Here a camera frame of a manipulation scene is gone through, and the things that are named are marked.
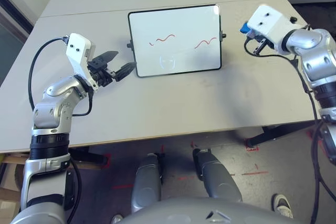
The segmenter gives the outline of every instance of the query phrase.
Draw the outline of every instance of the black cable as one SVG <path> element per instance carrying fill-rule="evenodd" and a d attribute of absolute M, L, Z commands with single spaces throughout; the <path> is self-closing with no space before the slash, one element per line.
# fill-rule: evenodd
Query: black cable
<path fill-rule="evenodd" d="M 34 110 L 35 108 L 35 105 L 34 105 L 34 101 L 33 101 L 33 95 L 32 95 L 32 85 L 31 85 L 31 79 L 32 79 L 32 76 L 33 76 L 33 71 L 34 71 L 34 66 L 35 66 L 35 62 L 37 60 L 37 57 L 40 55 L 40 53 L 42 52 L 42 50 L 48 46 L 49 44 L 51 44 L 52 42 L 54 41 L 58 41 L 58 40 L 63 40 L 66 44 L 68 43 L 68 40 L 69 40 L 69 37 L 67 36 L 64 36 L 64 37 L 56 37 L 50 41 L 47 41 L 46 43 L 44 43 L 39 49 L 38 51 L 36 52 L 33 60 L 32 60 L 32 63 L 30 65 L 30 70 L 29 70 L 29 76 L 28 76 L 28 97 L 29 97 L 29 103 L 30 103 L 30 107 L 32 108 L 32 110 Z M 86 113 L 83 113 L 83 114 L 73 114 L 72 116 L 85 116 L 85 115 L 88 115 L 90 114 L 91 110 L 92 110 L 92 98 L 93 98 L 93 94 L 94 94 L 94 91 L 92 89 L 90 89 L 88 91 L 88 97 L 89 97 L 89 109 Z"/>
<path fill-rule="evenodd" d="M 70 162 L 71 162 L 71 164 L 72 164 L 72 166 L 73 166 L 73 168 L 75 170 L 76 177 L 77 177 L 77 198 L 75 200 L 74 207 L 72 208 L 71 213 L 70 213 L 70 215 L 68 217 L 68 220 L 67 220 L 68 224 L 71 223 L 72 218 L 75 215 L 75 212 L 76 212 L 76 210 L 78 208 L 78 205 L 79 205 L 80 196 L 82 194 L 82 179 L 80 177 L 79 169 L 78 169 L 78 167 L 77 167 L 77 165 L 76 165 L 76 163 L 75 163 L 75 161 L 73 160 L 72 157 L 70 157 Z"/>
<path fill-rule="evenodd" d="M 302 29 L 310 30 L 310 28 L 311 28 L 310 24 L 306 24 Z"/>
<path fill-rule="evenodd" d="M 302 77 L 302 74 L 300 73 L 299 69 L 292 63 L 292 61 L 296 60 L 296 55 L 294 57 L 293 60 L 289 60 L 288 58 L 282 56 L 282 55 L 255 55 L 252 54 L 248 49 L 247 49 L 247 44 L 249 41 L 251 41 L 251 38 L 247 38 L 245 43 L 244 43 L 244 49 L 245 51 L 249 54 L 252 55 L 254 57 L 279 57 L 281 59 L 284 59 L 286 61 L 288 61 L 289 63 L 291 63 L 291 65 L 295 68 L 303 89 L 305 91 L 305 93 L 308 95 L 309 100 L 311 102 L 311 106 L 313 108 L 313 113 L 314 113 L 314 121 L 315 121 L 315 126 L 316 129 L 314 131 L 313 134 L 313 139 L 312 139 L 312 143 L 311 143 L 311 159 L 312 159 L 312 163 L 313 163 L 313 167 L 314 167 L 314 176 L 315 176 L 315 197 L 314 197 L 314 208 L 313 208 L 313 213 L 311 216 L 311 221 L 310 224 L 314 224 L 317 218 L 317 213 L 319 211 L 319 198 L 320 198 L 320 183 L 323 185 L 323 187 L 326 189 L 326 191 L 328 192 L 328 194 L 330 195 L 330 197 L 336 201 L 336 196 L 333 194 L 333 192 L 330 190 L 330 188 L 326 185 L 326 183 L 324 182 L 324 179 L 320 173 L 320 166 L 319 166 L 319 160 L 318 160 L 318 133 L 320 131 L 320 127 L 323 124 L 323 121 L 321 121 L 320 123 L 318 123 L 318 117 L 317 117 L 317 112 L 316 112 L 316 106 L 313 100 L 313 97 L 311 95 L 311 90 L 309 90 L 306 82 L 304 81 L 304 78 Z"/>
<path fill-rule="evenodd" d="M 83 114 L 73 114 L 72 116 L 85 116 L 85 115 L 90 114 L 90 112 L 92 110 L 93 94 L 94 94 L 94 91 L 93 91 L 92 88 L 90 88 L 89 91 L 88 91 L 88 97 L 89 97 L 89 109 L 88 109 L 88 111 L 86 113 L 83 113 Z"/>
<path fill-rule="evenodd" d="M 312 143 L 311 143 L 311 160 L 314 167 L 314 177 L 315 177 L 315 197 L 314 197 L 314 207 L 313 212 L 311 214 L 310 223 L 314 224 L 316 222 L 317 214 L 319 211 L 319 199 L 320 199 L 320 166 L 319 166 L 319 160 L 317 155 L 317 147 L 318 147 L 318 132 L 323 124 L 323 121 L 321 121 L 312 136 Z"/>
<path fill-rule="evenodd" d="M 42 52 L 42 50 L 48 46 L 50 43 L 54 42 L 54 41 L 58 41 L 58 40 L 65 40 L 65 39 L 68 39 L 68 37 L 57 37 L 57 38 L 54 38 L 50 41 L 47 41 L 45 42 L 41 47 L 40 49 L 36 52 L 34 58 L 33 58 L 33 61 L 30 65 L 30 70 L 29 70 L 29 76 L 28 76 L 28 97 L 29 97 L 29 103 L 30 103 L 30 107 L 32 108 L 32 110 L 34 110 L 35 108 L 35 105 L 34 105 L 34 101 L 33 101 L 33 95 L 32 95 L 32 85 L 31 85 L 31 78 L 33 76 L 33 70 L 34 70 L 34 65 L 35 65 L 35 62 L 37 60 L 37 57 L 39 56 L 39 54 Z"/>

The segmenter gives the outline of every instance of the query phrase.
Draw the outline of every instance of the beige table surface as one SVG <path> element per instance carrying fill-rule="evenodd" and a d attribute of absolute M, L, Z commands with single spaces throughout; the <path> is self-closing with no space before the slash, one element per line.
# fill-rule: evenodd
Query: beige table surface
<path fill-rule="evenodd" d="M 69 33 L 80 33 L 96 44 L 96 55 L 117 50 L 119 55 L 109 67 L 117 70 L 133 54 L 127 14 L 141 3 L 145 9 L 158 8 L 159 0 L 116 1 L 116 9 L 102 1 L 84 0 L 64 7 L 51 0 L 22 48 L 0 88 L 2 104 L 0 152 L 27 150 L 32 126 L 27 95 L 31 60 L 47 40 Z M 172 0 L 162 0 L 173 5 Z M 176 0 L 178 4 L 216 3 L 222 10 L 222 29 L 227 38 L 222 45 L 220 70 L 140 79 L 131 73 L 118 83 L 101 88 L 93 97 L 92 112 L 73 118 L 72 146 L 111 143 L 185 133 L 230 130 L 312 120 L 309 99 L 295 70 L 277 58 L 255 58 L 243 49 L 245 36 L 239 32 L 260 4 L 268 4 L 288 16 L 302 18 L 286 0 Z M 35 102 L 50 84 L 72 74 L 65 55 L 65 45 L 56 42 L 39 56 L 33 75 Z M 76 112 L 88 108 L 81 101 Z"/>

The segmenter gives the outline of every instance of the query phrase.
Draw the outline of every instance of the red squiggly line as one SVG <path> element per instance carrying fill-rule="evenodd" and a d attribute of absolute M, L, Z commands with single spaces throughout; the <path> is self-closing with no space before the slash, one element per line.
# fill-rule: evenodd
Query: red squiggly line
<path fill-rule="evenodd" d="M 211 42 L 211 40 L 213 40 L 213 39 L 217 39 L 216 37 L 213 37 L 213 38 L 211 38 L 210 40 L 209 40 L 209 42 L 208 41 L 206 41 L 206 40 L 202 40 L 200 43 L 198 43 L 198 45 L 196 46 L 196 47 L 194 47 L 195 49 L 197 48 L 197 47 L 199 47 L 200 46 L 200 44 L 202 43 L 202 42 L 205 42 L 205 43 L 207 43 L 208 45 L 210 44 L 210 42 Z"/>
<path fill-rule="evenodd" d="M 175 37 L 175 35 L 173 35 L 173 34 L 169 34 L 165 39 L 156 39 L 156 41 L 166 41 L 170 36 L 173 36 L 173 37 Z"/>
<path fill-rule="evenodd" d="M 166 41 L 170 36 L 176 37 L 174 34 L 169 34 L 165 39 L 157 38 L 156 41 L 162 41 L 162 42 L 164 42 L 164 41 Z"/>

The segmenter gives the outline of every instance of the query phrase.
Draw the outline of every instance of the red tape mark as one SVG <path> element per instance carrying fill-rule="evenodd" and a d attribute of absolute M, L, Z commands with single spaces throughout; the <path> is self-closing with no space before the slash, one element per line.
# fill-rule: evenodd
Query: red tape mark
<path fill-rule="evenodd" d="M 188 179 L 188 177 L 187 176 L 185 176 L 185 177 L 178 177 L 177 179 L 178 180 L 186 180 L 186 179 Z"/>
<path fill-rule="evenodd" d="M 255 173 L 243 173 L 242 175 L 258 175 L 258 174 L 267 174 L 268 171 L 264 170 L 262 172 L 255 172 Z"/>
<path fill-rule="evenodd" d="M 187 179 L 194 179 L 195 176 L 184 176 L 184 177 L 178 177 L 177 180 L 187 180 Z"/>
<path fill-rule="evenodd" d="M 110 164 L 111 164 L 111 154 L 110 153 L 106 153 L 106 154 L 103 154 L 104 157 L 107 157 L 107 162 L 104 166 L 102 166 L 102 169 L 105 169 L 105 168 L 109 168 L 110 167 Z"/>
<path fill-rule="evenodd" d="M 248 147 L 247 146 L 247 140 L 248 140 L 249 138 L 246 138 L 246 139 L 244 139 L 244 141 L 245 141 L 245 149 L 246 149 L 246 151 L 247 152 L 259 152 L 259 146 L 257 145 L 256 147 L 253 147 L 253 148 L 250 148 L 250 147 Z"/>
<path fill-rule="evenodd" d="M 118 186 L 112 186 L 112 189 L 125 189 L 125 188 L 132 188 L 133 184 L 129 185 L 118 185 Z"/>
<path fill-rule="evenodd" d="M 306 135 L 309 137 L 309 139 L 311 140 L 311 141 L 313 141 L 313 136 L 312 136 L 312 134 L 313 134 L 313 131 L 307 131 L 306 132 Z M 322 143 L 322 139 L 319 139 L 318 140 L 318 145 L 319 145 L 319 147 L 321 148 L 321 150 L 323 151 L 323 154 L 326 156 L 326 157 L 328 157 L 327 156 L 327 153 L 326 153 L 326 150 L 324 149 L 324 146 L 323 146 L 323 143 Z"/>

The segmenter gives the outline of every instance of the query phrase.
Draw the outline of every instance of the floor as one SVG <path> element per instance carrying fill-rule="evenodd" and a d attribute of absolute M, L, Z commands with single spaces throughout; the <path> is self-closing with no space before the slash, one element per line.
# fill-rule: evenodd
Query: floor
<path fill-rule="evenodd" d="M 336 39 L 336 3 L 296 4 L 293 7 L 313 29 L 326 29 Z"/>
<path fill-rule="evenodd" d="M 81 170 L 82 200 L 73 223 L 109 223 L 115 214 L 129 215 L 135 172 L 140 160 L 151 152 L 165 154 L 163 199 L 207 197 L 195 174 L 193 148 L 211 148 L 232 174 L 245 203 L 270 210 L 272 195 L 282 193 L 288 197 L 294 217 L 308 223 L 314 197 L 310 137 L 301 131 L 255 149 L 246 148 L 244 138 L 261 132 L 261 128 L 252 128 L 93 146 L 91 152 L 110 154 L 111 163 L 99 171 Z M 336 191 L 335 167 L 321 149 L 319 154 L 324 179 Z M 322 189 L 317 223 L 335 222 L 335 203 Z"/>

